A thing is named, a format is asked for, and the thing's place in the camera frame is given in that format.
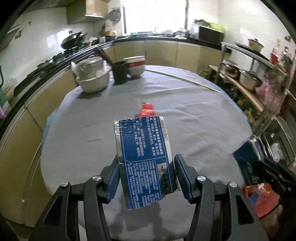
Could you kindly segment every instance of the wooden shelf board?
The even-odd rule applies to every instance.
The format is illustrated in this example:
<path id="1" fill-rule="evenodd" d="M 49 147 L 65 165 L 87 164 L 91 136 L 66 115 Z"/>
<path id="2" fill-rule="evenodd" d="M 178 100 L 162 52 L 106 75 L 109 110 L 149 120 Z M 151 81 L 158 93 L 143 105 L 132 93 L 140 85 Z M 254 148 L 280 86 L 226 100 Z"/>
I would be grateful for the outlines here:
<path id="1" fill-rule="evenodd" d="M 260 112 L 263 111 L 264 105 L 262 104 L 262 102 L 259 100 L 259 98 L 254 93 L 247 90 L 238 81 L 227 76 L 224 72 L 221 72 L 220 74 L 222 74 L 223 77 L 226 77 L 231 83 L 233 83 L 243 93 L 243 95 L 253 104 L 253 106 L 256 108 L 256 110 L 258 110 Z"/>

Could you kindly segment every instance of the wok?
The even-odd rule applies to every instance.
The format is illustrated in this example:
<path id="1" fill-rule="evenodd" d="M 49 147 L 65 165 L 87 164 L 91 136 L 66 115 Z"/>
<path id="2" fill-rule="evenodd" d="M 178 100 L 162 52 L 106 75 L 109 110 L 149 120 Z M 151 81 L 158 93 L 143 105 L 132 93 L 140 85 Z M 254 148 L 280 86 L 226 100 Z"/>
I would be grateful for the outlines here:
<path id="1" fill-rule="evenodd" d="M 68 39 L 69 37 L 65 38 L 61 44 L 61 47 L 63 49 L 72 49 L 72 48 L 82 45 L 82 43 L 84 42 L 84 40 L 86 38 L 87 33 L 85 33 L 83 35 L 77 35 L 79 33 L 70 35 L 69 37 L 72 36 L 70 39 Z"/>

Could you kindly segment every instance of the silver screw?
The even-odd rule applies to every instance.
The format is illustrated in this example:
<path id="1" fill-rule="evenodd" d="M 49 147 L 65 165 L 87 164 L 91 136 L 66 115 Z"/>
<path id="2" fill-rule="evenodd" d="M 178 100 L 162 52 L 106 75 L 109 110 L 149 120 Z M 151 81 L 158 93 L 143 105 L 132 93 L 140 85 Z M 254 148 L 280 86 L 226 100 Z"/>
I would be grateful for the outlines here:
<path id="1" fill-rule="evenodd" d="M 197 179 L 201 182 L 206 180 L 205 176 L 202 176 L 202 175 L 198 176 Z"/>
<path id="2" fill-rule="evenodd" d="M 100 181 L 101 179 L 102 179 L 102 177 L 100 175 L 93 176 L 94 181 Z"/>
<path id="3" fill-rule="evenodd" d="M 68 182 L 62 182 L 61 187 L 65 188 L 66 186 L 68 186 L 68 184 L 69 184 Z"/>
<path id="4" fill-rule="evenodd" d="M 230 182 L 229 183 L 229 186 L 233 187 L 233 188 L 236 188 L 237 187 L 237 183 L 235 182 Z"/>

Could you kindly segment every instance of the blue box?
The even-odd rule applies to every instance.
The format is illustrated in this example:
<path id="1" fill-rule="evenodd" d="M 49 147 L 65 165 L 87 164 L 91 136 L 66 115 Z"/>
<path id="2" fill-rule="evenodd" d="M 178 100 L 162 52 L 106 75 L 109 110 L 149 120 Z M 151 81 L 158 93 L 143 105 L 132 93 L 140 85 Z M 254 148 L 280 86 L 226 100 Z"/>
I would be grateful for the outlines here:
<path id="1" fill-rule="evenodd" d="M 114 122 L 120 178 L 128 209 L 160 201 L 177 189 L 163 117 Z"/>

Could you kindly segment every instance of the gray tablecloth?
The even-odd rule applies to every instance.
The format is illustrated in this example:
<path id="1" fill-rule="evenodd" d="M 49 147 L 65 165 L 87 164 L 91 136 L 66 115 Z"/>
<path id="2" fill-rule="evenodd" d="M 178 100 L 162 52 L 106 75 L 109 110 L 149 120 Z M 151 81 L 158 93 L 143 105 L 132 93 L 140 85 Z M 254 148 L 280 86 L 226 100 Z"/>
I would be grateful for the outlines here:
<path id="1" fill-rule="evenodd" d="M 146 66 L 148 69 L 211 85 L 189 71 Z M 145 71 L 141 78 L 124 85 L 85 94 L 77 87 L 64 98 L 45 140 L 41 171 L 45 185 L 54 193 L 62 181 L 72 185 L 87 181 L 111 164 L 116 155 L 114 124 L 133 118 L 141 102 L 152 103 L 157 116 L 164 116 L 173 155 L 181 153 L 199 174 L 224 184 L 243 184 L 232 156 L 251 134 L 247 119 L 225 94 Z M 118 240 L 174 240 L 185 237 L 194 205 L 181 191 L 162 201 L 136 210 L 127 210 L 121 184 L 115 198 L 104 205 L 111 237 Z M 84 226 L 83 206 L 79 221 Z"/>

